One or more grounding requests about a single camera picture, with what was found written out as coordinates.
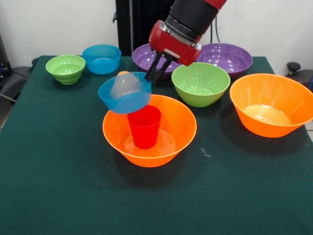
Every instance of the bowl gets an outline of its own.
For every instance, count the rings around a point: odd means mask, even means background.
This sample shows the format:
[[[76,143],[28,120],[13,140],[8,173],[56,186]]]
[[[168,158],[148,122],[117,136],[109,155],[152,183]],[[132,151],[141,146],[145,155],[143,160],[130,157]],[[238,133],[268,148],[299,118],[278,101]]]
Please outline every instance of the bowl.
[[[172,74],[172,81],[180,97],[187,104],[198,108],[217,101],[230,85],[227,72],[200,62],[178,67]]]
[[[156,53],[151,51],[151,47],[149,44],[142,45],[138,47],[133,52],[133,61],[134,63],[140,68],[141,71],[147,72],[152,64]],[[160,69],[165,62],[165,58],[161,57],[158,65],[156,66],[157,69]],[[166,69],[165,73],[162,76],[162,79],[169,79],[171,78],[172,72],[179,67],[181,64],[172,62],[170,66]]]
[[[136,112],[151,99],[152,85],[147,82],[145,75],[144,72],[133,72],[113,77],[102,84],[98,95],[108,109],[117,114]]]
[[[282,137],[313,119],[313,93],[283,76],[244,76],[231,86],[230,97],[242,124],[259,136]]]
[[[204,45],[197,61],[222,68],[232,79],[239,77],[253,63],[249,52],[241,47],[226,43]]]
[[[117,70],[121,55],[121,50],[115,46],[95,45],[84,50],[82,56],[90,72],[105,75]]]
[[[167,164],[191,143],[197,122],[190,109],[176,99],[153,94],[149,105],[162,113],[157,142],[152,148],[135,146],[127,115],[108,111],[102,127],[108,143],[130,162],[142,167],[157,167]]]
[[[76,83],[82,76],[85,60],[78,55],[60,55],[52,58],[45,69],[63,85]]]

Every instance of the lime green bowl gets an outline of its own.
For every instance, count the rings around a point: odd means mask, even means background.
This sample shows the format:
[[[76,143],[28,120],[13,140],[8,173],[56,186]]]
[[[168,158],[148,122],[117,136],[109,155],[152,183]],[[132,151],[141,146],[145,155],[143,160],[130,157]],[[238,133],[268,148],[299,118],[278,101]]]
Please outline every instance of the lime green bowl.
[[[179,66],[172,73],[172,81],[180,97],[198,108],[213,104],[230,85],[230,77],[223,69],[199,62]]]
[[[82,76],[85,66],[85,60],[78,55],[60,55],[49,60],[45,69],[63,85],[71,85]]]

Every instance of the red robot arm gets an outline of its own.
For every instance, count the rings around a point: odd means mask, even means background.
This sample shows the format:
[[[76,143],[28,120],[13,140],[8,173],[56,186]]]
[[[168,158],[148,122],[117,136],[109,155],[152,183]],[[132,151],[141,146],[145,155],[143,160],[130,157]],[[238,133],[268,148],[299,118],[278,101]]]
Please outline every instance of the red robot arm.
[[[154,25],[149,44],[156,58],[147,74],[147,81],[156,84],[172,61],[191,65],[201,52],[199,40],[210,27],[226,0],[176,0],[165,22]],[[156,69],[161,56],[166,58]]]

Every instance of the small orange object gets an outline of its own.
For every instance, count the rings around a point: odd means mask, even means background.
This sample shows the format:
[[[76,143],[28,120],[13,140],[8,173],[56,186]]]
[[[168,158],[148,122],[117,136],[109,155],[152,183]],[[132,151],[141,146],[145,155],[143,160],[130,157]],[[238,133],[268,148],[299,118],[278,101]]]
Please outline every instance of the small orange object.
[[[129,73],[128,71],[121,71],[121,72],[119,72],[118,74],[117,74],[117,76],[121,76],[121,75],[124,75],[124,74],[127,74],[127,73]]]
[[[136,147],[127,115],[108,111],[103,120],[103,134],[108,143],[135,165],[157,167],[167,164],[194,139],[196,118],[191,110],[176,99],[153,94],[149,105],[161,111],[156,144],[149,149]]]
[[[313,119],[313,93],[283,76],[244,76],[231,86],[230,98],[243,125],[263,137],[285,136]]]

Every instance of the red plastic cup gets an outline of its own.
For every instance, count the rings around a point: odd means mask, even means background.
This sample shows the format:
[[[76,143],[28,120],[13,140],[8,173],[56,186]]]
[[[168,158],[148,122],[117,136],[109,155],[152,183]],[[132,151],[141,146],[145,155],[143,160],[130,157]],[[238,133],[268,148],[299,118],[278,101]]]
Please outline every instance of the red plastic cup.
[[[138,148],[152,148],[157,143],[161,112],[147,105],[137,112],[127,114],[134,143]]]

